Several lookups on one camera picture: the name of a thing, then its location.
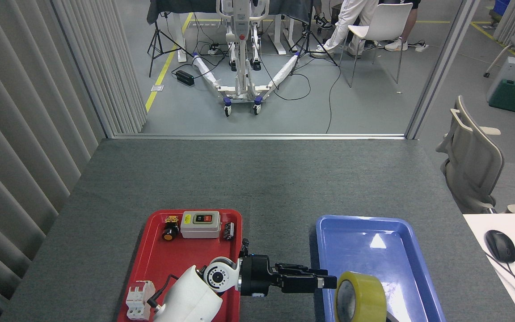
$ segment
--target white table leg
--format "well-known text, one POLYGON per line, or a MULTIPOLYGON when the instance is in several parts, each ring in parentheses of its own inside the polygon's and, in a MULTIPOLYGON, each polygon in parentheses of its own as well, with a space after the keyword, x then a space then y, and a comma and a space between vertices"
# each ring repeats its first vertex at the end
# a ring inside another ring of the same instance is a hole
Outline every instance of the white table leg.
MULTIPOLYGON (((176 43, 182 48, 186 49, 186 41, 184 40, 184 34, 182 34, 182 24, 180 23, 180 14, 172 13, 172 25, 174 26, 174 34, 176 35, 176 43)), ((184 63, 186 61, 186 53, 182 50, 177 51, 178 63, 184 63)))
POLYGON ((295 46, 295 41, 293 40, 294 22, 295 20, 290 18, 290 26, 283 29, 283 35, 286 36, 287 43, 290 45, 290 48, 294 48, 295 46))
POLYGON ((273 33, 268 33, 271 41, 274 43, 275 49, 278 51, 278 55, 285 55, 286 49, 283 47, 281 42, 282 34, 282 16, 280 14, 275 16, 275 29, 273 33))

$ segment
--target person's leg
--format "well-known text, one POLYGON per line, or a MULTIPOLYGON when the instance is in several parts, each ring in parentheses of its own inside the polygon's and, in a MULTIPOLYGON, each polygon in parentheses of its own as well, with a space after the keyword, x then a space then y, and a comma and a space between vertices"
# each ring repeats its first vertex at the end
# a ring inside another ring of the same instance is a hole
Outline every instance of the person's leg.
POLYGON ((349 25, 352 25, 366 2, 369 0, 344 0, 341 5, 341 12, 339 13, 339 21, 335 25, 335 31, 333 31, 333 35, 329 38, 323 47, 327 51, 333 51, 336 47, 341 45, 343 39, 347 37, 347 33, 349 33, 349 25))
MULTIPOLYGON (((409 12, 409 18, 406 20, 405 28, 402 31, 401 37, 403 41, 405 42, 402 45, 403 51, 406 51, 409 48, 409 35, 410 32, 413 30, 414 25, 417 22, 417 15, 418 15, 418 5, 420 4, 420 0, 413 0, 413 8, 409 12)), ((400 51, 401 49, 401 41, 400 39, 389 43, 384 47, 387 51, 400 51)))
POLYGON ((411 9, 409 18, 406 21, 405 28, 402 31, 401 37, 404 41, 409 40, 410 32, 413 30, 414 25, 417 23, 418 9, 411 9))
MULTIPOLYGON (((359 26, 369 26, 371 24, 372 16, 375 14, 376 6, 379 4, 378 0, 367 0, 365 6, 359 13, 359 26)), ((360 43, 360 49, 356 49, 359 43, 357 37, 353 37, 349 43, 349 53, 353 55, 361 55, 363 53, 364 40, 360 43)))
POLYGON ((331 29, 331 22, 327 21, 321 8, 321 0, 313 0, 313 8, 315 8, 315 24, 321 29, 331 29))

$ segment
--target push button switch box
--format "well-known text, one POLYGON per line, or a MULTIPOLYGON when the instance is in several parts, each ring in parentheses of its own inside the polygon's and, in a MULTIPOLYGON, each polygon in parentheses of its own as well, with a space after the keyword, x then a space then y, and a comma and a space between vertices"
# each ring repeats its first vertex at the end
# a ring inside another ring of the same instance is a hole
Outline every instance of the push button switch box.
POLYGON ((184 238, 218 238, 220 226, 220 212, 184 212, 180 232, 184 238))

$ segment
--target patient lift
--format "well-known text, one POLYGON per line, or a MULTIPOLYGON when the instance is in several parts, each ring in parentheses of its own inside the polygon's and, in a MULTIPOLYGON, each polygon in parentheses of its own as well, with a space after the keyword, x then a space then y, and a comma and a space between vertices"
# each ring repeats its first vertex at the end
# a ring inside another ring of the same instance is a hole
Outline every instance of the patient lift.
POLYGON ((261 69, 258 28, 260 21, 269 14, 269 8, 270 0, 216 0, 216 12, 225 20, 230 64, 232 70, 237 72, 236 86, 221 86, 203 59, 194 53, 193 64, 223 100, 225 116, 230 116, 233 102, 253 102, 253 113, 259 114, 262 102, 286 79, 297 62, 299 53, 290 58, 269 84, 256 86, 252 82, 251 66, 256 71, 261 69), (247 39, 252 41, 251 60, 247 57, 247 39))

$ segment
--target gray table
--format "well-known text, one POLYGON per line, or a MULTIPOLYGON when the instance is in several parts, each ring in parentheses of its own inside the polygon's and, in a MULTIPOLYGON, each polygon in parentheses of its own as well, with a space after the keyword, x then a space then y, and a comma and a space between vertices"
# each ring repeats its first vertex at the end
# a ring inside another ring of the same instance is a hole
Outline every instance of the gray table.
MULTIPOLYGON (((309 20, 311 0, 270 0, 270 14, 286 14, 301 21, 309 20)), ((163 12, 216 13, 216 0, 151 0, 147 22, 154 24, 163 12)))
MULTIPOLYGON (((449 322, 515 321, 437 167, 408 140, 103 141, 1 321, 115 320, 141 230, 165 208, 234 208, 252 252, 303 265, 319 216, 402 218, 449 322)), ((322 321, 314 298, 271 288, 242 298, 241 320, 322 321)))

